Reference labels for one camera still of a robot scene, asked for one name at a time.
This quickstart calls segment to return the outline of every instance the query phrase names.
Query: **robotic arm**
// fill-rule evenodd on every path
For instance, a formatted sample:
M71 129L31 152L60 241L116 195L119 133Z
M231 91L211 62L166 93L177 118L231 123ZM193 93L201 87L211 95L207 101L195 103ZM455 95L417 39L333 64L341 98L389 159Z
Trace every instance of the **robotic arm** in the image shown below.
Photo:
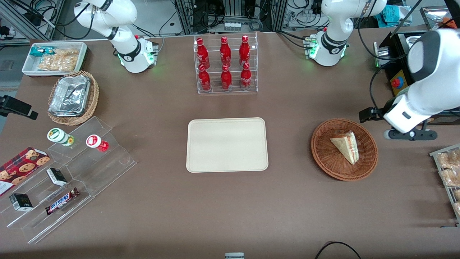
M309 58L323 66L337 64L345 51L345 45L353 31L350 18L359 18L370 6L374 6L367 15L374 16L382 12L386 0L323 0L321 11L329 18L327 31L312 34L308 39Z
M134 23L138 15L130 0L82 1L74 8L76 16L80 12L78 22L109 39L126 70L140 73L156 64L155 49L158 46L145 39L137 39L126 26Z
M413 84L389 100L383 109L370 107L360 121L385 119L393 129L389 139L434 140L426 120L460 106L460 30L437 29L424 33L410 48L407 61ZM422 129L417 125L423 123Z

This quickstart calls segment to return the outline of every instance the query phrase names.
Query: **table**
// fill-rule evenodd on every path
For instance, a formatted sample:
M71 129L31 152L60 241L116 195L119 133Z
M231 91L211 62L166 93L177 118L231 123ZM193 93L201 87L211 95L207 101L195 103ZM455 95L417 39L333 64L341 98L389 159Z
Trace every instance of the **table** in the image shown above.
M371 46L388 30L362 32ZM358 121L371 106L372 57L357 32L334 67L305 60L301 48L276 33L258 36L259 92L232 96L197 94L192 36L167 38L158 65L141 74L120 66L110 42L87 41L84 69L100 87L95 115L139 163L37 245L2 224L0 257L215 259L241 251L248 259L300 259L331 240L349 243L364 258L458 257L460 230L439 228L454 225L454 212L428 156L458 143L458 127L433 127L436 141L390 141L383 138L387 123L367 122L380 153L375 171L361 181L337 181L314 162L310 137L322 121ZM51 145L44 135L59 126L46 114L55 81L24 76L17 98L39 117L9 116L0 161ZM383 73L374 95L381 105L391 97ZM189 173L188 122L240 117L265 120L268 169ZM340 246L322 257L338 255L354 258Z

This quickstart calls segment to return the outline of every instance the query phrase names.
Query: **red cap bottle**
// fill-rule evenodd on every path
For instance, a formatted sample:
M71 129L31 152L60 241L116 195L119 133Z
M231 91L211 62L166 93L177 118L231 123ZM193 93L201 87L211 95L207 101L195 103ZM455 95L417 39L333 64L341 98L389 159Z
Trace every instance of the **red cap bottle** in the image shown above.
M198 70L200 71L198 73L198 78L200 79L201 88L205 92L211 91L211 79L209 78L209 74L206 71L205 66L200 64L198 66Z
M220 59L223 65L231 66L231 50L226 36L220 38Z
M229 71L229 66L222 65L222 74L220 75L220 78L222 79L222 89L225 92L231 91L232 83L231 83L231 74Z
M196 43L198 45L198 49L196 50L196 54L198 55L198 61L200 62L200 64L204 65L205 69L208 69L210 67L209 55L207 53L206 47L203 44L203 39L196 39Z
M249 62L249 51L251 48L249 47L249 37L247 35L243 35L241 37L241 46L240 46L240 66L243 66L244 63Z
M251 88L251 71L247 62L244 63L243 71L241 71L240 87L243 91L248 91Z

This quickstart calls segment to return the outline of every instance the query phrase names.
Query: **wicker basket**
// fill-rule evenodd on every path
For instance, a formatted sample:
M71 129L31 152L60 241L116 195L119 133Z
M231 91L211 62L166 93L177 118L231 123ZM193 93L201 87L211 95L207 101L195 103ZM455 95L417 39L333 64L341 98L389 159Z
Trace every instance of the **wicker basket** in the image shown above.
M359 152L359 160L354 165L347 161L330 140L350 130L355 134ZM311 152L321 169L342 181L357 181L369 176L379 156L369 131L356 122L341 118L327 120L316 128L311 137Z
M98 82L94 80L94 77L90 73L85 72L85 71L78 71L75 73L65 75L64 77L76 77L76 76L86 76L91 79L90 92L88 94L88 101L86 102L86 111L80 117L57 117L48 112L48 116L51 118L51 120L53 120L56 123L65 124L67 126L75 126L78 124L82 124L83 122L89 120L92 117L94 110L96 110L96 106L98 105L98 97L99 97ZM51 100L53 99L54 91L56 90L57 85L58 83L56 82L54 84L53 89L51 90L50 97L48 98L48 105L51 105Z

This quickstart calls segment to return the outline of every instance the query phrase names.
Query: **white tray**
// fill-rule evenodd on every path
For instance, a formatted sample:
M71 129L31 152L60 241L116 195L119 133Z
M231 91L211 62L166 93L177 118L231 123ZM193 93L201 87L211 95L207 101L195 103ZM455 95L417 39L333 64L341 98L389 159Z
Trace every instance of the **white tray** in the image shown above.
M267 137L262 118L203 119L189 123L189 172L263 171L267 167Z

